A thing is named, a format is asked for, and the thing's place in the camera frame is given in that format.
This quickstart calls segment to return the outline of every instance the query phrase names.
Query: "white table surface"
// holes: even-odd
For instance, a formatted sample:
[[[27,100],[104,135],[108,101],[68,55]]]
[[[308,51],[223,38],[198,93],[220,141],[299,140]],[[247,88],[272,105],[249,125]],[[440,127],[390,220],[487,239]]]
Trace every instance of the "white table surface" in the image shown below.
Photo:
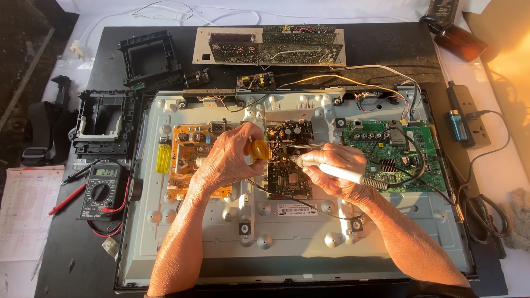
[[[66,9],[67,5],[71,5],[72,0],[59,1]],[[260,25],[266,24],[290,24],[290,23],[373,23],[373,22],[399,22],[398,20],[386,19],[381,17],[373,18],[355,18],[355,19],[328,19],[326,17],[343,17],[352,18],[356,16],[366,15],[385,15],[387,17],[400,17],[410,21],[417,21],[420,16],[425,14],[428,7],[428,0],[357,0],[355,6],[352,2],[316,2],[307,1],[300,4],[300,2],[287,1],[267,1],[254,2],[247,1],[195,1],[194,5],[200,2],[206,5],[224,6],[232,8],[244,8],[249,10],[261,10]],[[461,10],[470,5],[484,7],[488,1],[465,1],[460,0],[461,4],[456,16],[455,23],[467,30],[467,24],[462,18]],[[119,4],[119,1],[107,2],[102,0],[75,3],[74,10],[88,13],[82,13],[75,25],[74,31],[70,38],[70,42],[65,49],[62,58],[58,60],[56,67],[51,75],[66,75],[72,80],[72,87],[70,94],[72,100],[70,101],[70,110],[78,108],[78,99],[76,93],[86,88],[89,81],[90,72],[92,70],[93,57],[97,51],[101,32],[106,26],[175,26],[176,22],[164,19],[148,19],[145,17],[131,16],[128,14],[110,16],[103,19],[98,25],[94,27],[87,44],[84,47],[86,57],[82,60],[75,59],[69,49],[69,45],[81,37],[85,29],[102,15],[110,13],[120,13],[130,10],[134,7],[147,5],[150,1],[135,0],[134,4],[128,2],[127,6]],[[163,2],[158,5],[170,6],[175,9],[182,9],[183,6],[172,3]],[[230,12],[228,10],[219,10],[216,8],[195,7],[194,12],[206,20],[213,20],[216,17]],[[264,12],[272,12],[284,15],[296,16],[314,16],[314,17],[292,17],[292,16],[276,16]],[[174,12],[168,12],[160,8],[148,8],[142,11],[146,16],[160,15],[158,17],[175,18]],[[232,16],[224,17],[214,23],[216,25],[254,25],[256,23],[256,16],[253,13],[237,13]],[[195,17],[187,20],[183,25],[204,25],[205,22],[196,19]],[[472,63],[464,63],[444,49],[440,49],[441,62],[444,65],[446,72],[451,80],[457,85],[466,85],[475,104],[479,109],[489,109],[499,111],[499,106],[493,95],[491,85],[484,72],[484,68],[479,59]],[[57,84],[49,83],[43,95],[43,100],[54,101],[57,94]],[[490,151],[494,148],[500,147],[506,141],[506,130],[501,124],[501,120],[496,115],[487,114],[483,116],[484,125],[490,136],[492,137],[492,145],[477,149],[468,150],[470,159],[478,154]],[[513,145],[510,145],[501,152],[493,153],[484,156],[477,160],[474,165],[474,173],[480,191],[491,198],[496,203],[505,202],[509,198],[509,192],[515,188],[523,187],[530,190],[530,185],[526,178],[525,172],[521,165],[517,151]],[[530,276],[530,254],[522,250],[513,250],[506,248],[507,258],[501,260],[502,270],[506,278],[509,295],[511,297],[530,296],[530,283],[528,276]],[[26,270],[33,266],[25,264]],[[0,273],[7,271],[8,267],[12,265],[0,263]],[[29,276],[31,270],[28,271],[28,278],[18,278],[18,276],[9,277],[10,290],[7,294],[0,293],[0,296],[11,297],[33,297],[36,286],[36,278],[30,282]],[[13,292],[12,288],[22,288],[26,291]]]

